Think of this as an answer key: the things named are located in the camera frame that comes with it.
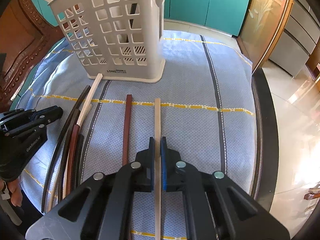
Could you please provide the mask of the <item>left hand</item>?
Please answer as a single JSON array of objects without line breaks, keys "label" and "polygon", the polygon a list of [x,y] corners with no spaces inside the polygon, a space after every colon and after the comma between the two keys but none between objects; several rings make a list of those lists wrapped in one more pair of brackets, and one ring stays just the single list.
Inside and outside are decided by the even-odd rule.
[{"label": "left hand", "polygon": [[8,190],[11,193],[12,205],[21,207],[23,195],[22,195],[19,179],[17,178],[16,180],[8,183],[5,183],[3,180],[1,180],[1,183],[0,183],[1,190],[3,190],[5,184],[8,186]]}]

